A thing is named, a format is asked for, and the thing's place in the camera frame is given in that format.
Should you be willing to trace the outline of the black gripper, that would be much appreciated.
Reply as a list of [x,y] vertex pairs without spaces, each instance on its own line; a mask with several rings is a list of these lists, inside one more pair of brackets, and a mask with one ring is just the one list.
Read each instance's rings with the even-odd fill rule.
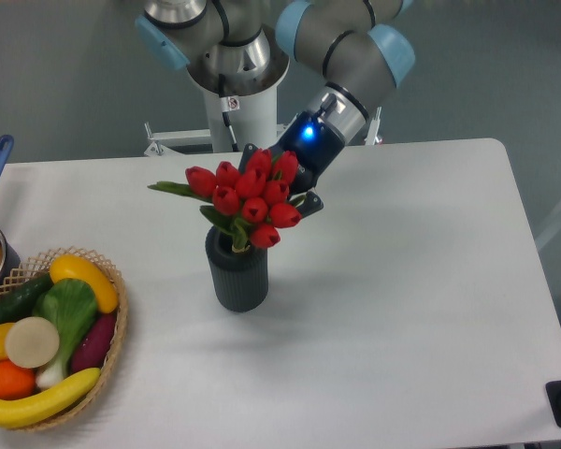
[[[279,140],[270,147],[274,156],[291,151],[297,158],[297,174],[290,183],[291,193],[296,194],[289,197],[289,203],[295,209],[295,212],[289,215],[292,223],[298,223],[324,208],[321,198],[309,189],[316,186],[318,178],[344,147],[344,140],[325,122],[315,119],[308,111],[298,114]],[[238,166],[241,174],[260,167],[260,151],[261,148],[252,143],[244,147]]]

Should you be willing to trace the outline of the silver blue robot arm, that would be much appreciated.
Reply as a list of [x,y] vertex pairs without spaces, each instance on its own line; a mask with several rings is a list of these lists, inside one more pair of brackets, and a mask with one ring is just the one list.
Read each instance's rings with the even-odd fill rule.
[[[389,21],[405,1],[292,1],[274,26],[260,1],[149,1],[135,27],[165,67],[186,70],[207,105],[215,152],[293,151],[291,185],[303,216],[323,207],[319,177],[415,62]],[[324,87],[285,130],[277,126],[277,88],[290,63],[324,78]]]

